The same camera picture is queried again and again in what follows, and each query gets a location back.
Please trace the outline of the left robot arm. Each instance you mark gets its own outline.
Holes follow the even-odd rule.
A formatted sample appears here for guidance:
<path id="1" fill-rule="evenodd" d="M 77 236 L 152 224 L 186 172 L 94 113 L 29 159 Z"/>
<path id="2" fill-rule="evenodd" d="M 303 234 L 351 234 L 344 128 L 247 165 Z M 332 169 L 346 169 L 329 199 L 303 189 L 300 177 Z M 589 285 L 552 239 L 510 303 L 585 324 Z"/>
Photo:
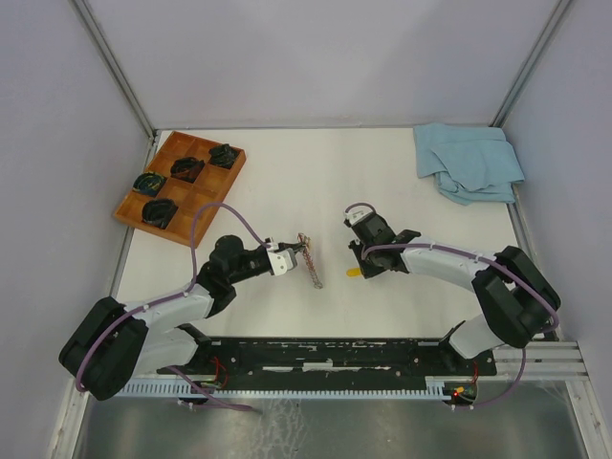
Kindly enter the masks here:
<path id="1" fill-rule="evenodd" d="M 137 375 L 168 366 L 200 373 L 211 362 L 195 320 L 213 317 L 235 299 L 235 284 L 261 274 L 283 275 L 297 265 L 308 245 L 270 239 L 253 250 L 226 235 L 183 288 L 144 301 L 98 300 L 61 349 L 58 360 L 75 378 L 76 389 L 99 401 L 118 394 Z"/>

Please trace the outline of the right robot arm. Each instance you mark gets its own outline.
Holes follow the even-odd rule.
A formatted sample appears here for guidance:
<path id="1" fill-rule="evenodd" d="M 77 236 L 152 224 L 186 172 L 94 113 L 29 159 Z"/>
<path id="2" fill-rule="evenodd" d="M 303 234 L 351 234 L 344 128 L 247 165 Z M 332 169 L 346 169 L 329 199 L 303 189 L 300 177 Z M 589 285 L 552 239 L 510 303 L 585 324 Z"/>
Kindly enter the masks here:
<path id="1" fill-rule="evenodd" d="M 501 345 L 523 349 L 559 326 L 560 298 L 531 258 L 520 248 L 467 251 L 440 244 L 420 232 L 395 232 L 372 207 L 344 211 L 344 225 L 356 239 L 349 249 L 361 275 L 419 274 L 475 294 L 481 314 L 460 322 L 442 339 L 440 365 L 451 374 L 470 367 L 473 358 Z"/>

